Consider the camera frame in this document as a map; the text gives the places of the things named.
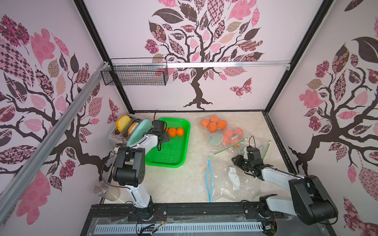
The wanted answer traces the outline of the blue zip clear bag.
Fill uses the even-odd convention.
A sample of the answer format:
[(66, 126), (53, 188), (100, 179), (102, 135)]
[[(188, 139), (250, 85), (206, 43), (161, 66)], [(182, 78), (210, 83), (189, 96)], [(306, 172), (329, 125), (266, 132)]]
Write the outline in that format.
[(208, 156), (205, 174), (208, 201), (226, 199), (232, 202), (254, 201), (261, 191), (261, 181), (246, 175), (233, 163)]

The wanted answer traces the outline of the green zip bag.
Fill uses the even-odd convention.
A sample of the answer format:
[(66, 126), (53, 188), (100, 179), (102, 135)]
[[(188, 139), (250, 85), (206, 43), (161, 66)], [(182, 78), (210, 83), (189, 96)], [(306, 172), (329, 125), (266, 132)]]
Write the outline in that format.
[(258, 148), (261, 154), (261, 158), (264, 159), (268, 149), (271, 145), (271, 141), (259, 138), (259, 137), (247, 137), (245, 140), (241, 143), (241, 148), (239, 150), (239, 154), (243, 155), (244, 157), (247, 157), (247, 146), (251, 145), (254, 148)]
[(200, 121), (202, 119), (207, 119), (210, 116), (212, 115), (200, 118), (197, 121), (201, 131), (203, 132), (205, 143), (210, 149), (210, 152), (212, 154), (220, 154), (226, 151), (233, 151), (234, 149), (240, 147), (241, 143), (246, 138), (245, 131), (238, 126), (234, 126), (233, 123), (230, 123), (228, 119), (224, 119), (224, 117), (217, 115), (222, 120), (226, 120), (227, 128), (211, 133), (200, 125)]

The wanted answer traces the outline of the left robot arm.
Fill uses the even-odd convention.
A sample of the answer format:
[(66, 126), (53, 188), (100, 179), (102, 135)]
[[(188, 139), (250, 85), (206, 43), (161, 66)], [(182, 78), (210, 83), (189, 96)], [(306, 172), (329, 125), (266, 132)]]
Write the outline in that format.
[(136, 208), (148, 208), (151, 196), (143, 184), (146, 174), (146, 154), (152, 149), (161, 150), (170, 141), (167, 123), (144, 119), (128, 135), (127, 144), (119, 146), (113, 166), (113, 181), (127, 189)]

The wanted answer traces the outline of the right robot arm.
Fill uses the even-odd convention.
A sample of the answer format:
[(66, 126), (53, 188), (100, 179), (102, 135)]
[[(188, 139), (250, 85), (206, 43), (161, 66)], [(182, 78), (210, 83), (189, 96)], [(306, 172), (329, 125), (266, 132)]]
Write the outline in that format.
[(306, 225), (330, 225), (328, 220), (338, 221), (339, 211), (318, 177), (284, 172), (264, 164), (262, 158), (256, 158), (252, 153), (247, 155), (247, 158), (242, 155), (233, 157), (232, 163), (244, 174), (275, 184), (290, 193), (289, 197), (277, 194), (260, 197), (259, 208), (262, 211), (296, 216)]

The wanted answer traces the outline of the oranges in far bag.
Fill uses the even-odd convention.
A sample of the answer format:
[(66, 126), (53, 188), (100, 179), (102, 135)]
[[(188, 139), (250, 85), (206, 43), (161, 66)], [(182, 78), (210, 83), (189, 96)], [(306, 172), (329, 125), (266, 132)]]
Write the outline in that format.
[(202, 119), (200, 125), (211, 133), (217, 132), (218, 130), (224, 130), (227, 128), (226, 120), (222, 120), (217, 115), (212, 115), (207, 119)]

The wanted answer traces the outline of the orange toast slice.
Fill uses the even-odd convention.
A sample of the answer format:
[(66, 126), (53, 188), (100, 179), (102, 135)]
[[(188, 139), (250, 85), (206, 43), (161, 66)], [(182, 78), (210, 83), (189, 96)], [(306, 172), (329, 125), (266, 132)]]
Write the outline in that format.
[(138, 126), (139, 126), (139, 122), (133, 122), (128, 128), (128, 135), (132, 135)]

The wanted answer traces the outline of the green plastic basket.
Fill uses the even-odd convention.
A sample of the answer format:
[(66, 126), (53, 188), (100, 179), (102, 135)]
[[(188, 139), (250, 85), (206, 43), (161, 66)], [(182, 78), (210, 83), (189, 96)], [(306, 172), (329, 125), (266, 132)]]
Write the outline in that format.
[(168, 128), (182, 128), (184, 135), (170, 137), (169, 142), (162, 144), (160, 151), (157, 147), (151, 149), (146, 154), (146, 165), (178, 168), (186, 160), (191, 124), (187, 120), (177, 118), (160, 118), (159, 121), (166, 122)]

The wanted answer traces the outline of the yellow bread slice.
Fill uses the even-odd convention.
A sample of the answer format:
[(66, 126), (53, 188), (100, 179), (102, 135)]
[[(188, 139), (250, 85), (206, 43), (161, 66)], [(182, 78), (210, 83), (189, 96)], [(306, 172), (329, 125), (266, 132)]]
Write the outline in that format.
[(131, 122), (131, 118), (128, 116), (128, 115), (125, 115), (125, 116), (122, 116), (120, 117), (117, 121), (116, 121), (116, 128), (119, 132), (122, 132), (127, 126), (128, 124)]

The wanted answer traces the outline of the mint green toaster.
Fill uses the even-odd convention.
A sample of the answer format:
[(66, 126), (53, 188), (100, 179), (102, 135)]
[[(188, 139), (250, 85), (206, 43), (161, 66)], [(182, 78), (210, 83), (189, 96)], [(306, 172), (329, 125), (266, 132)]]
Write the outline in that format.
[[(152, 128), (152, 122), (149, 119), (128, 115), (131, 122), (122, 131), (119, 132), (115, 127), (108, 136), (108, 141), (112, 146), (132, 146), (141, 141), (144, 135)], [(139, 126), (132, 135), (128, 135), (128, 128), (133, 122), (139, 122)]]

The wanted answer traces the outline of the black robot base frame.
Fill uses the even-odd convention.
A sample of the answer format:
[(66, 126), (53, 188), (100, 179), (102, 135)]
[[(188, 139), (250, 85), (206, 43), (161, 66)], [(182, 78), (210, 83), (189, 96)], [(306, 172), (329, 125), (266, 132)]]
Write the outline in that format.
[(132, 204), (99, 204), (90, 208), (81, 231), (94, 236), (96, 225), (165, 224), (165, 223), (260, 222), (263, 232), (232, 233), (163, 233), (118, 236), (334, 236), (332, 226), (305, 225), (297, 217), (278, 212), (264, 212), (255, 202), (236, 203), (171, 203), (154, 204), (152, 215), (143, 219)]

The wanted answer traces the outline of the aluminium rail back wall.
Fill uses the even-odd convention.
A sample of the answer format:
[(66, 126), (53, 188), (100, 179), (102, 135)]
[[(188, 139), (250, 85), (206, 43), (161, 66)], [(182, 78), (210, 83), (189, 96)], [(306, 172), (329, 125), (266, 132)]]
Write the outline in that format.
[(208, 67), (290, 67), (291, 61), (256, 61), (256, 62), (199, 62), (199, 63), (167, 63), (168, 68), (208, 68)]

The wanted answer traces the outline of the aluminium rail wall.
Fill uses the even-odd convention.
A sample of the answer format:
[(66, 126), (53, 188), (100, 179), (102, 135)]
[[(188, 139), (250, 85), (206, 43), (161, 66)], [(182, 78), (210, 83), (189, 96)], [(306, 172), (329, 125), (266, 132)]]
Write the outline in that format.
[(167, 63), (168, 68), (208, 68), (208, 67), (290, 67), (291, 61), (256, 61), (256, 62), (199, 62), (199, 63)]
[(89, 81), (85, 84), (82, 91), (76, 96), (68, 109), (60, 117), (52, 130), (48, 132), (46, 138), (42, 140), (36, 151), (32, 154), (19, 173), (12, 179), (8, 187), (1, 195), (1, 223), (8, 217), (10, 211), (19, 201), (31, 180), (36, 176), (44, 161), (48, 158), (53, 148), (57, 145), (65, 131), (69, 128), (79, 110), (84, 106), (88, 97), (100, 83), (100, 72), (109, 66), (108, 62), (102, 62), (95, 70)]

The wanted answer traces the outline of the aluminium rail left wall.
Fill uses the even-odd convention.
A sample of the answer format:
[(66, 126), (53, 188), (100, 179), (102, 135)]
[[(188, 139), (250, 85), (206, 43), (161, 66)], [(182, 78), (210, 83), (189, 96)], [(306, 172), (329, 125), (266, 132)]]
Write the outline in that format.
[(85, 84), (82, 91), (76, 96), (68, 109), (60, 117), (52, 130), (48, 132), (46, 138), (42, 140), (36, 151), (32, 154), (19, 173), (12, 179), (8, 187), (1, 195), (1, 223), (8, 217), (10, 211), (19, 201), (31, 180), (36, 176), (44, 161), (48, 158), (53, 148), (57, 145), (65, 131), (69, 128), (79, 110), (84, 106), (88, 97), (100, 83), (100, 72), (109, 66), (108, 62), (102, 62), (95, 70), (89, 81)]

